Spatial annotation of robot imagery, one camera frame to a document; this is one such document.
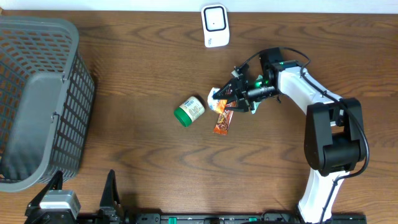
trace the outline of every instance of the basket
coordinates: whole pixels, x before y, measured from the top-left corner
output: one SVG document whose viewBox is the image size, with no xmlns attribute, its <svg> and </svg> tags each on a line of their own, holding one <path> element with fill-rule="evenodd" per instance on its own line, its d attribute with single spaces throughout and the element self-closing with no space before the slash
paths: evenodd
<svg viewBox="0 0 398 224">
<path fill-rule="evenodd" d="M 0 191 L 76 176 L 94 97 L 76 27 L 0 17 Z"/>
</svg>

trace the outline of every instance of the white backdrop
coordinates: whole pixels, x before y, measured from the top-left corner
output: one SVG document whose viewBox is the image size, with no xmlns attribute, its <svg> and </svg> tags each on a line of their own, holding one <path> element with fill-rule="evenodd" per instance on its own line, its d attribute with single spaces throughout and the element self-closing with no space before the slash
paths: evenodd
<svg viewBox="0 0 398 224">
<path fill-rule="evenodd" d="M 188 11 L 224 4 L 229 12 L 398 13 L 398 0 L 0 0 L 3 9 Z"/>
</svg>

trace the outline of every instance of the wood grain surface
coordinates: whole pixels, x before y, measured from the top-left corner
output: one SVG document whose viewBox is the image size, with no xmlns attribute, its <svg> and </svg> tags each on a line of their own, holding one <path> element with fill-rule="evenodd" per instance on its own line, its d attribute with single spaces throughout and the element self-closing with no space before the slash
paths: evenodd
<svg viewBox="0 0 398 224">
<path fill-rule="evenodd" d="M 122 203 L 143 211 L 293 209 L 310 168 L 305 116 L 290 99 L 267 100 L 255 115 L 235 113 L 227 136 L 212 133 L 218 115 L 209 109 L 189 128 L 173 115 L 189 96 L 206 98 L 224 85 L 254 52 L 284 45 L 312 58 L 308 70 L 325 87 L 363 107 L 369 168 L 344 181 L 333 211 L 397 223 L 398 15 L 229 13 L 228 46 L 207 49 L 200 13 L 3 14 L 61 17 L 79 30 L 80 52 L 98 84 L 80 173 L 64 185 L 77 193 L 82 212 L 98 209 L 110 169 Z M 257 60 L 251 68 L 260 74 Z M 42 187 L 1 192 L 0 223 L 23 223 Z"/>
</svg>

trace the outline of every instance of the green bottle cap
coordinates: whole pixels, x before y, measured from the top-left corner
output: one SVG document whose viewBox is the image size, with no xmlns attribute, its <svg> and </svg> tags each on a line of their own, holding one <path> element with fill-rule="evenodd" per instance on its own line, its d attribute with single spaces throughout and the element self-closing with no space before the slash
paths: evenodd
<svg viewBox="0 0 398 224">
<path fill-rule="evenodd" d="M 189 118 L 189 116 L 186 114 L 186 112 L 183 109 L 181 109 L 180 107 L 178 107 L 174 111 L 174 116 L 180 121 L 180 123 L 184 127 L 188 127 L 189 125 L 192 124 L 191 118 Z"/>
</svg>

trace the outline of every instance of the black cable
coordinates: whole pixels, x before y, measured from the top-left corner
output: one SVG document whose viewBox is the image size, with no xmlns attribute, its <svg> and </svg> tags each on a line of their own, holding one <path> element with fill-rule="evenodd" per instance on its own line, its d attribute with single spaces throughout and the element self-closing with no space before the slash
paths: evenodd
<svg viewBox="0 0 398 224">
<path fill-rule="evenodd" d="M 358 129 L 358 131 L 359 131 L 359 134 L 361 135 L 361 138 L 362 138 L 362 140 L 363 140 L 363 142 L 364 142 L 364 146 L 365 146 L 365 150 L 366 150 L 366 152 L 365 152 L 365 156 L 366 156 L 365 162 L 364 162 L 362 168 L 361 168 L 359 171 L 355 172 L 354 174 L 348 174 L 348 175 L 345 175 L 345 176 L 339 176 L 339 177 L 337 177 L 337 178 L 333 181 L 333 186 L 332 186 L 332 188 L 331 188 L 331 190 L 330 190 L 330 193 L 329 193 L 329 196 L 328 196 L 328 198 L 327 198 L 327 200 L 326 200 L 326 204 L 325 204 L 325 206 L 323 207 L 321 219 L 320 219 L 320 221 L 319 221 L 319 223 L 322 224 L 322 223 L 323 223 L 323 217 L 325 216 L 326 208 L 329 206 L 329 203 L 330 203 L 331 197 L 332 197 L 332 195 L 333 195 L 333 192 L 335 191 L 335 188 L 336 188 L 336 186 L 338 185 L 338 181 L 339 181 L 339 180 L 342 180 L 342 179 L 348 179 L 348 178 L 356 177 L 356 176 L 362 174 L 362 173 L 366 170 L 366 168 L 368 167 L 368 164 L 369 164 L 369 144 L 368 144 L 368 139 L 366 138 L 366 135 L 365 135 L 365 132 L 364 132 L 362 126 L 360 125 L 359 121 L 355 118 L 355 116 L 352 114 L 352 112 L 351 112 L 344 104 L 342 104 L 340 101 L 338 101 L 337 99 L 335 99 L 335 98 L 333 98 L 332 96 L 330 96 L 330 95 L 327 93 L 326 90 L 321 90 L 319 87 L 317 87 L 316 85 L 314 85 L 314 84 L 305 76 L 306 73 L 303 72 L 303 71 L 304 71 L 304 68 L 311 62 L 310 58 L 309 58 L 308 56 L 306 56 L 304 53 L 302 53 L 302 52 L 300 52 L 300 51 L 298 51 L 298 50 L 292 49 L 292 48 L 290 48 L 290 47 L 279 47 L 279 48 L 280 48 L 280 49 L 285 49 L 285 50 L 290 50 L 290 51 L 296 52 L 296 53 L 302 55 L 303 57 L 305 57 L 305 58 L 308 60 L 307 63 L 305 63 L 305 64 L 303 64 L 303 65 L 301 66 L 301 69 L 300 69 L 300 76 L 301 76 L 309 85 L 311 85 L 314 89 L 316 89 L 317 91 L 319 91 L 323 96 L 329 98 L 331 101 L 335 102 L 335 103 L 340 107 L 340 109 L 342 109 L 345 113 L 347 113 L 347 115 L 353 120 L 355 126 L 357 127 L 357 129 Z"/>
</svg>

